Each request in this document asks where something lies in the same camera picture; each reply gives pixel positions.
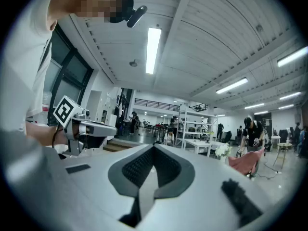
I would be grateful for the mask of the white table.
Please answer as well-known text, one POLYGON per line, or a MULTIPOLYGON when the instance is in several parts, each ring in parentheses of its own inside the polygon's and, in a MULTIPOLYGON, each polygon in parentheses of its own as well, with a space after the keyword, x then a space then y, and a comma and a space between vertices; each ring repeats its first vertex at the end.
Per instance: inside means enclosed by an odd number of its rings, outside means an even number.
POLYGON ((210 157, 211 152, 216 151, 220 146, 226 145, 226 143, 217 142, 217 141, 201 141, 197 139, 184 139, 182 142, 182 148, 187 150, 187 145, 193 146, 193 152, 195 154, 205 154, 207 157, 210 157))

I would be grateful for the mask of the black framed window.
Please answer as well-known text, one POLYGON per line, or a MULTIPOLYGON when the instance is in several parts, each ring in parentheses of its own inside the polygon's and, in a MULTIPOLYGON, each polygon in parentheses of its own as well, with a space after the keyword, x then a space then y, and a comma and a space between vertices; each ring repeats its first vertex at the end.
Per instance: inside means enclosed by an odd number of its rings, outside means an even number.
POLYGON ((51 38, 51 62, 46 72, 43 93, 43 111, 34 117, 37 124, 54 126, 53 114, 63 96, 81 104, 93 69, 78 53, 60 26, 51 38))

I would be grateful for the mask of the person's left forearm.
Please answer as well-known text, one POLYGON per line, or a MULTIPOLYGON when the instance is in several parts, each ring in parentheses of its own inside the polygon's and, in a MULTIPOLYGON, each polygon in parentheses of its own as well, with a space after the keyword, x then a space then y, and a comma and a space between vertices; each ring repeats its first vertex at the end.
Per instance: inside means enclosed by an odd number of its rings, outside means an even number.
POLYGON ((36 139, 42 146, 67 145, 67 138, 62 127, 44 127, 26 122, 26 135, 36 139))

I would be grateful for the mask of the brown wooden step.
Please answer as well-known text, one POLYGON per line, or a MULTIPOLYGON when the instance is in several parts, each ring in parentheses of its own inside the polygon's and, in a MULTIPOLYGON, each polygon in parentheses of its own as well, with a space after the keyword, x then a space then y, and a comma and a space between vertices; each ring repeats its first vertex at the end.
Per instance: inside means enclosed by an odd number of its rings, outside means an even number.
POLYGON ((119 140, 119 139, 111 139, 107 141, 106 145, 103 146, 103 150, 108 152, 118 152, 122 150, 126 150, 132 147, 136 147, 142 145, 139 142, 119 140))

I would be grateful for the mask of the wooden stool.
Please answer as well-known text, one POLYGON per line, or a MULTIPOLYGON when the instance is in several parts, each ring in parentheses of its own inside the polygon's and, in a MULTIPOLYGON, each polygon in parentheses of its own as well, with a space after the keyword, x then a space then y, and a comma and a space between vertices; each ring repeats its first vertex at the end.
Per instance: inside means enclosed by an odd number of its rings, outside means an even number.
POLYGON ((282 160, 281 169, 283 169, 284 163, 286 161, 286 155, 292 149, 292 147, 293 146, 291 143, 278 143, 277 144, 277 155, 274 160, 273 166, 275 166, 277 161, 281 159, 282 160))

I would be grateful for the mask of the person's white t-shirt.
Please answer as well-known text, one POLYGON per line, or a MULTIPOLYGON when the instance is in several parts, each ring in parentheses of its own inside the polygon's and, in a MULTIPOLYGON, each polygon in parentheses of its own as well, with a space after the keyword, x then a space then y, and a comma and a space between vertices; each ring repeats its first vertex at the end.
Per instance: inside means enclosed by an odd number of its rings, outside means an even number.
POLYGON ((51 0, 32 0, 8 36, 0 60, 0 129, 25 131, 26 118, 42 112, 51 61, 51 0))

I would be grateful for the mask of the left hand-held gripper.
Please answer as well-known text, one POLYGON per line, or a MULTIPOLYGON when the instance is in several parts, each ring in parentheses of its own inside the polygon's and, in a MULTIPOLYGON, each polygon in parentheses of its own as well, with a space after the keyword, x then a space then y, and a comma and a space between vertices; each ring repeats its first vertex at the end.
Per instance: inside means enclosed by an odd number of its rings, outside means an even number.
POLYGON ((69 156, 78 156, 85 149, 98 148, 108 136, 114 136, 117 128, 92 121, 90 111, 82 108, 68 96, 58 103, 53 112, 67 138, 69 156))

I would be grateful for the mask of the white flower bouquet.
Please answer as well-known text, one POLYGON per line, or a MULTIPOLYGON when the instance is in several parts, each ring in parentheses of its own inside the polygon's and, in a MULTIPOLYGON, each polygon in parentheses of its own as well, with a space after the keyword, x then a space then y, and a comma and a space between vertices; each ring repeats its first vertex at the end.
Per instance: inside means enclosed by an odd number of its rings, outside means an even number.
POLYGON ((215 156, 217 157, 226 157, 230 154, 232 147, 229 146, 228 143, 225 143, 223 145, 220 145, 216 150, 215 150, 215 156))

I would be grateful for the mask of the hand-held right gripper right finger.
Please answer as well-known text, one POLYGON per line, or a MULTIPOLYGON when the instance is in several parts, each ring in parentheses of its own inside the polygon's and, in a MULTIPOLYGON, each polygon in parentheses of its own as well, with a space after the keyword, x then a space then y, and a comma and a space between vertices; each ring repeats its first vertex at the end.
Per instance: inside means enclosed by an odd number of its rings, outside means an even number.
POLYGON ((284 203, 273 203, 256 181, 218 160, 171 150, 191 162, 195 179, 180 196, 154 200, 158 182, 153 168, 141 188, 141 231, 264 231, 281 214, 284 203), (238 182, 245 196, 263 213, 245 226, 240 225, 239 214, 221 189, 229 179, 238 182))

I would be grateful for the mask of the black balcony railing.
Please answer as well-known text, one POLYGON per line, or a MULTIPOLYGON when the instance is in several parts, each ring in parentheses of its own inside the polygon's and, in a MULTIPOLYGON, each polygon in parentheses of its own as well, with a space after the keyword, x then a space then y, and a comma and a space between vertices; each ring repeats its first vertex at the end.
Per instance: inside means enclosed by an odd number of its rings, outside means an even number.
POLYGON ((169 111, 179 111, 180 110, 180 106, 178 105, 138 99, 138 98, 135 98, 134 104, 139 105, 139 106, 151 107, 151 108, 156 108, 156 109, 164 109, 164 110, 169 110, 169 111))

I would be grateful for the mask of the white metal shelving rack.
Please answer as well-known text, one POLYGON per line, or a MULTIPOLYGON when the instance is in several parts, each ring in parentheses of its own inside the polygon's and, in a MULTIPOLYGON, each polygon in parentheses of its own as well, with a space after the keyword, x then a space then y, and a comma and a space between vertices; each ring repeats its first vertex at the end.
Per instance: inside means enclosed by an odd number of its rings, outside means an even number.
POLYGON ((180 106, 176 145, 182 149, 188 139, 205 140, 206 142, 217 141, 218 118, 205 111, 196 111, 187 106, 180 106))

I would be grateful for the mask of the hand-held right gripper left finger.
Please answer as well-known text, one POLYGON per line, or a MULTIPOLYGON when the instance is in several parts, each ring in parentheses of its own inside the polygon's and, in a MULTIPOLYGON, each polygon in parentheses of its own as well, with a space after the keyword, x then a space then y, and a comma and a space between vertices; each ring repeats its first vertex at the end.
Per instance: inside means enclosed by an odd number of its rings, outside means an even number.
POLYGON ((62 160, 18 132, 3 134, 3 174, 14 200, 46 231, 154 231, 138 197, 108 178, 117 153, 62 160))

